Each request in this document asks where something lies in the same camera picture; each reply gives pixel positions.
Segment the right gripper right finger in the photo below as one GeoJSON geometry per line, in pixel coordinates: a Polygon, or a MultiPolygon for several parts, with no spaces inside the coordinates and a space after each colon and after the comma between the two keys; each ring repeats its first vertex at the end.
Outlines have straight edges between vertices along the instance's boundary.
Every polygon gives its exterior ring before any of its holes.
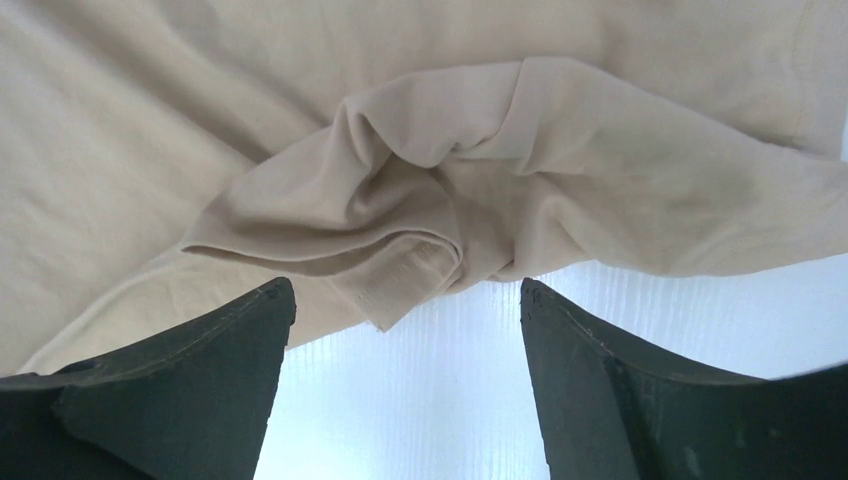
{"type": "Polygon", "coordinates": [[[847,369],[777,380],[683,357],[544,283],[521,329],[554,479],[843,479],[847,369]]]}

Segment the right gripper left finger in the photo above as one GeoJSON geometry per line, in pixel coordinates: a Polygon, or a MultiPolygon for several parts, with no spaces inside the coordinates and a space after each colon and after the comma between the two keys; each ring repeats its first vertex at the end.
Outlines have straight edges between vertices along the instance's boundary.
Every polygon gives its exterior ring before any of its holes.
{"type": "Polygon", "coordinates": [[[294,323],[274,279],[142,341],[1,381],[5,479],[250,479],[294,323]]]}

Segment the beige t shirt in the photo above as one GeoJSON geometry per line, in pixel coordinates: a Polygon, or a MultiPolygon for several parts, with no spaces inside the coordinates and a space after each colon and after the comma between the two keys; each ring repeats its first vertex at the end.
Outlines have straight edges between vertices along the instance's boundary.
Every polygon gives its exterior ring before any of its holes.
{"type": "Polygon", "coordinates": [[[282,275],[291,344],[843,254],[843,1],[5,1],[1,371],[282,275]]]}

